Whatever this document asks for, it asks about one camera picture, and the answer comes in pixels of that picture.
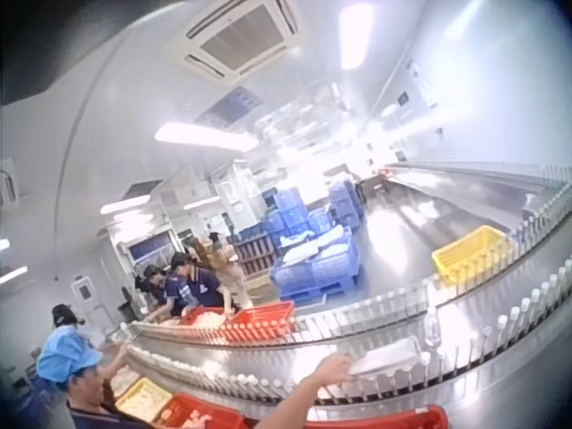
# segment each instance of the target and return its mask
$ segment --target bottle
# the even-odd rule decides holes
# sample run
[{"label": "bottle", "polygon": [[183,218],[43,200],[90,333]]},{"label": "bottle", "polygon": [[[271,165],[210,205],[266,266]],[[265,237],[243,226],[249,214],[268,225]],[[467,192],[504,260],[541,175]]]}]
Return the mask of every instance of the bottle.
[{"label": "bottle", "polygon": [[427,315],[423,320],[425,328],[425,343],[429,347],[439,347],[441,345],[441,325],[437,316],[437,308],[427,308]]}]

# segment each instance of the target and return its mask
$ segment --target red plastic crate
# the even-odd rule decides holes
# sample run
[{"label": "red plastic crate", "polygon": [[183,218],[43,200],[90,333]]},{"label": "red plastic crate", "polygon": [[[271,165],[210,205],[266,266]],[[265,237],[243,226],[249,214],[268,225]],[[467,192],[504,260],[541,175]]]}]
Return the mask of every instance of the red plastic crate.
[{"label": "red plastic crate", "polygon": [[[292,331],[292,326],[290,323],[290,318],[294,312],[294,303],[292,301],[283,301],[276,304],[267,304],[265,306],[260,306],[256,308],[248,308],[240,310],[237,315],[235,315],[228,325],[244,325],[255,324],[256,322],[268,322],[268,327],[261,329],[245,329],[248,331],[248,338],[253,341],[265,341],[271,340],[278,337],[283,337],[287,333]],[[280,321],[285,320],[285,325],[280,325]],[[276,322],[276,326],[272,326],[272,321]],[[238,341],[234,335],[229,334],[228,330],[225,333],[226,339],[228,341]]]},{"label": "red plastic crate", "polygon": [[443,408],[430,405],[390,416],[344,422],[309,423],[304,427],[305,429],[447,429],[449,420]]},{"label": "red plastic crate", "polygon": [[[171,416],[163,420],[161,415],[166,409],[172,411]],[[186,393],[176,393],[164,406],[155,419],[155,423],[167,427],[181,427],[196,410],[201,416],[209,415],[213,419],[206,422],[208,429],[246,429],[244,417],[232,408],[220,407],[210,402],[198,400]]]},{"label": "red plastic crate", "polygon": [[209,313],[209,312],[221,315],[222,313],[224,313],[224,309],[222,307],[197,307],[197,308],[193,308],[192,310],[189,311],[189,313],[187,315],[181,316],[181,320],[179,321],[179,324],[186,324],[186,325],[194,324],[195,321],[197,320],[197,317],[199,317],[203,313]]}]

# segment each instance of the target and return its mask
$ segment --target light blue cap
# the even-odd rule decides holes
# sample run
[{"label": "light blue cap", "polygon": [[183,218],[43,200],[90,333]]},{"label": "light blue cap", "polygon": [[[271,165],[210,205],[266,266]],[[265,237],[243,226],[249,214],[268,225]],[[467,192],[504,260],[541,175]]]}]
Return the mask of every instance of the light blue cap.
[{"label": "light blue cap", "polygon": [[62,326],[47,337],[38,358],[38,375],[51,382],[64,383],[79,370],[97,365],[101,356],[72,326]]}]

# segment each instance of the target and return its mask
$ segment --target yellow basket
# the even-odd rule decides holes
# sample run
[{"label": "yellow basket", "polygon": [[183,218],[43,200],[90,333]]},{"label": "yellow basket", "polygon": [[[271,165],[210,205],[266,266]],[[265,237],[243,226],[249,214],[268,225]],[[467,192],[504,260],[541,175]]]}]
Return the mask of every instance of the yellow basket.
[{"label": "yellow basket", "polygon": [[[484,251],[503,238],[502,231],[483,225],[462,239],[435,250],[431,257],[445,282],[464,283],[491,267],[491,253],[486,252],[483,258]],[[505,256],[511,249],[507,243],[506,246],[502,246],[501,255]]]},{"label": "yellow basket", "polygon": [[[150,389],[151,391],[154,391],[154,393],[158,397],[160,397],[160,400],[157,400],[156,402],[153,403],[152,409],[150,408],[147,410],[147,412],[149,413],[148,415],[137,416],[136,414],[130,413],[130,411],[128,409],[125,409],[125,403],[128,400],[130,400],[131,398],[133,398],[135,395],[138,395],[145,388]],[[138,382],[133,384],[131,386],[131,388],[128,391],[126,391],[121,396],[121,398],[115,402],[115,406],[117,407],[117,409],[119,409],[120,411],[122,411],[125,414],[129,414],[129,415],[134,416],[136,418],[139,418],[141,420],[145,420],[148,423],[151,423],[155,419],[155,417],[157,417],[159,412],[161,412],[161,410],[167,404],[167,402],[169,402],[169,400],[171,400],[171,397],[172,397],[171,393],[169,393],[165,389],[160,388],[155,383],[151,382],[148,378],[143,377]]]}]

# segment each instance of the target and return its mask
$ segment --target ceiling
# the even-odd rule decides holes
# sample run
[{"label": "ceiling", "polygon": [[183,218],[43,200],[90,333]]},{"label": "ceiling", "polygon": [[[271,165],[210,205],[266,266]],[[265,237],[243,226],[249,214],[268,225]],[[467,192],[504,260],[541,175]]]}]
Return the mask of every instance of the ceiling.
[{"label": "ceiling", "polygon": [[[342,116],[363,122],[425,6],[422,0],[372,1],[374,31],[366,61],[342,71],[337,17],[351,3],[297,0],[299,48],[239,82],[262,101],[237,125],[263,140],[249,155],[253,163],[270,159],[267,154],[281,145],[326,141]],[[14,160],[21,195],[18,208],[2,213],[0,235],[12,243],[3,252],[3,265],[49,264],[54,275],[68,255],[89,252],[105,240],[96,238],[105,225],[99,209],[121,199],[130,185],[163,180],[157,193],[184,188],[242,156],[154,139],[164,123],[193,122],[230,91],[163,53],[173,34],[207,4],[180,3],[122,31],[107,29],[99,35],[103,43],[89,53],[83,44],[76,47],[73,37],[65,38],[59,48],[77,59],[75,65],[59,79],[48,73],[42,87],[53,83],[44,92],[3,108],[2,158]],[[125,25],[139,13],[119,21]],[[325,95],[334,82],[340,99]],[[312,108],[301,113],[308,104]],[[264,132],[269,119],[279,131],[274,137]],[[297,131],[299,137],[283,139]]]}]

